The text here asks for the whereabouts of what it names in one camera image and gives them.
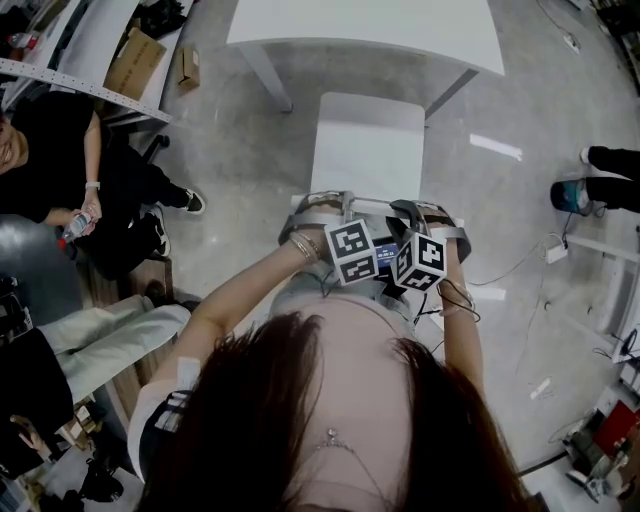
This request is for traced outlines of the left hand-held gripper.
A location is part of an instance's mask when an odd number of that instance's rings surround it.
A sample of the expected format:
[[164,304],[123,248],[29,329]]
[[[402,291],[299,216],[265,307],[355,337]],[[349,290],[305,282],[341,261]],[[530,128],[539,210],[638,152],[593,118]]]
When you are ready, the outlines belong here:
[[301,235],[295,226],[296,211],[304,200],[337,196],[343,204],[344,220],[339,226],[326,226],[324,233],[329,254],[324,260],[331,264],[342,285],[352,285],[379,275],[376,249],[366,222],[355,216],[356,196],[352,191],[322,191],[291,198],[287,220],[278,236],[278,243],[284,244],[291,235]]

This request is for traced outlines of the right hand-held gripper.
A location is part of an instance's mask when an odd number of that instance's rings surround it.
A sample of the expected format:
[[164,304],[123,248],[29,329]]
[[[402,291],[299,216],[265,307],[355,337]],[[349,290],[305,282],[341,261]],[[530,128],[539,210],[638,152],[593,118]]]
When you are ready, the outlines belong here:
[[392,277],[397,286],[426,293],[447,276],[447,243],[454,241],[460,262],[471,254],[471,243],[463,227],[440,228],[429,231],[420,208],[442,207],[405,199],[389,203],[395,216],[387,217],[387,228],[398,253],[392,263]]

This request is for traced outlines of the white wooden chair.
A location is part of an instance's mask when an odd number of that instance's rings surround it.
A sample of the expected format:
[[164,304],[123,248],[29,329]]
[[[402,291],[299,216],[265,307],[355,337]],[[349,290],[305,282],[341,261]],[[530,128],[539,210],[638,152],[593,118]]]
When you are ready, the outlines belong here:
[[375,238],[387,237],[389,204],[417,201],[421,190],[425,109],[416,104],[327,92],[320,100],[310,191],[350,192],[352,212]]

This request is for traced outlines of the person's left forearm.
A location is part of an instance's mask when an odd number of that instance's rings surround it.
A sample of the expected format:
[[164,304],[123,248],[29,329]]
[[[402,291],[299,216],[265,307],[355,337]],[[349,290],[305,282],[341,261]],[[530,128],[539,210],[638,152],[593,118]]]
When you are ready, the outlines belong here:
[[282,246],[207,296],[193,313],[189,328],[214,340],[228,335],[285,279],[327,254],[321,229],[292,234]]

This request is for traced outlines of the person's right hand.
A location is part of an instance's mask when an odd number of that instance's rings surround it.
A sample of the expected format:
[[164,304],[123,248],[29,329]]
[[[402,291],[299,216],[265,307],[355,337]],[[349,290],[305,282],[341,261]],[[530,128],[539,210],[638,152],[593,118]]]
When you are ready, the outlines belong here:
[[456,228],[455,222],[441,209],[422,206],[420,211],[429,231],[440,228]]

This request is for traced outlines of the small black monitor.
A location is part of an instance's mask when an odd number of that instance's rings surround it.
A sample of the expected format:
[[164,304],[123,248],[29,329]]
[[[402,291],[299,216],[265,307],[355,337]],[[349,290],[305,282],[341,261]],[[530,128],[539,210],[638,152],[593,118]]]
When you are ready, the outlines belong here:
[[387,276],[392,273],[391,266],[397,253],[398,247],[394,242],[376,246],[376,260],[380,276]]

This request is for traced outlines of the person's pink top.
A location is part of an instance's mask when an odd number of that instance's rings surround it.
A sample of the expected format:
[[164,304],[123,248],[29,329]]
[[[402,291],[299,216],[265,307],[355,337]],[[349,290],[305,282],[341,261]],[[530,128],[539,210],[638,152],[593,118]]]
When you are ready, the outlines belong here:
[[340,299],[303,300],[318,319],[318,359],[295,512],[392,512],[408,471],[411,406],[399,337],[372,310]]

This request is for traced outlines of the dark mesh waste basket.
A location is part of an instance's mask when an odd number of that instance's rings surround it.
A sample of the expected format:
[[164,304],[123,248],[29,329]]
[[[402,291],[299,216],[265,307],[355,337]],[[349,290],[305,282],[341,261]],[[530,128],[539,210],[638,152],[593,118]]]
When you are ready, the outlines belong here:
[[593,210],[585,178],[553,183],[550,187],[550,201],[558,211],[583,217],[590,215]]

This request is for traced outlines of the brown wooden platform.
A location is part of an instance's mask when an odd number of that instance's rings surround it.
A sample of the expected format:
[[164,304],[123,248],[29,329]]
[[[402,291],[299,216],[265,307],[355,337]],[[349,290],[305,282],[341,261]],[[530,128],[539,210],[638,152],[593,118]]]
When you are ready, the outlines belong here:
[[[147,259],[118,281],[104,279],[90,262],[78,261],[83,306],[106,307],[131,295],[142,295],[149,284],[159,282],[168,299],[173,298],[170,260]],[[171,341],[125,368],[105,385],[115,413],[125,429],[134,411],[141,388],[148,383],[160,363],[168,356]]]

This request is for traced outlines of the small cardboard box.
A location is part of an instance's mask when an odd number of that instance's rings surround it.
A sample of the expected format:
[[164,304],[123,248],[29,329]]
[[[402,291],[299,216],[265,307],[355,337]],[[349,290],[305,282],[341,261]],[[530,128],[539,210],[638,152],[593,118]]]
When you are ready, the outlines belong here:
[[188,92],[200,85],[200,59],[193,45],[185,45],[179,49],[178,86]]

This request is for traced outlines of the person's white printed sleeve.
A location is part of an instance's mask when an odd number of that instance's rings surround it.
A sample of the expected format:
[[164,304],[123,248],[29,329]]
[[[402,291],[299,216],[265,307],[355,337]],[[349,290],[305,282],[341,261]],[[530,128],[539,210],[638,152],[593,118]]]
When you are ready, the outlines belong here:
[[198,359],[180,357],[176,378],[149,383],[141,389],[129,424],[127,449],[142,482],[160,445],[177,430],[200,371]]

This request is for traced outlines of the clear water bottle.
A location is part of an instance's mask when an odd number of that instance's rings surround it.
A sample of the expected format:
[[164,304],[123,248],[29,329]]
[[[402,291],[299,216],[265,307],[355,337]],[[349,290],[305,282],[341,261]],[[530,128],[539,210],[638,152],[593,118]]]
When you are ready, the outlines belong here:
[[89,212],[81,212],[75,215],[71,221],[64,226],[58,239],[60,248],[74,242],[77,238],[85,236],[94,223],[94,218]]
[[7,35],[5,38],[6,43],[12,49],[19,49],[19,50],[25,50],[25,51],[33,50],[37,46],[39,39],[40,39],[39,34],[32,33],[32,32],[13,33],[13,34]]

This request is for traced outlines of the red box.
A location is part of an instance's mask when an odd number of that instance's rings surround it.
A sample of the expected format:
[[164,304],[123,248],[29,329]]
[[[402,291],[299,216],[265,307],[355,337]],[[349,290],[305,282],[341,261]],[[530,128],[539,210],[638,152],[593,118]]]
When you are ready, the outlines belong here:
[[639,413],[633,412],[622,401],[617,401],[596,432],[594,442],[607,456],[613,457],[616,452],[615,444],[621,443],[623,439],[626,439],[639,420]]

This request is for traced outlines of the white shelf rack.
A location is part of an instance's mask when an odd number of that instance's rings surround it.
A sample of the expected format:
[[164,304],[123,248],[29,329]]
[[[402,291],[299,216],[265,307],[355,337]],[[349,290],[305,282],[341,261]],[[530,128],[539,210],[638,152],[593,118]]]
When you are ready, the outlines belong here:
[[156,0],[68,0],[64,8],[41,32],[37,46],[25,51],[21,60],[0,58],[0,76],[5,83],[2,109],[7,111],[38,84],[53,90],[83,93],[115,107],[106,117],[112,126],[130,125],[143,131],[145,123],[171,122],[161,109],[164,89],[183,28],[154,39],[166,53],[153,73],[140,100],[135,101],[104,87],[114,59],[136,27],[133,18],[139,4]]

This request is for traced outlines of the white metal frame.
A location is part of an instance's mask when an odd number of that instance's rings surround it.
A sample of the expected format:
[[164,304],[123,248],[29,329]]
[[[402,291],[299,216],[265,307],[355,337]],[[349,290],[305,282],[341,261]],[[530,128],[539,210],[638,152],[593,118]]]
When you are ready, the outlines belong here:
[[604,289],[595,296],[595,308],[588,308],[595,318],[594,329],[586,327],[587,332],[612,345],[614,362],[640,357],[640,226],[634,250],[574,235],[568,241],[603,258]]

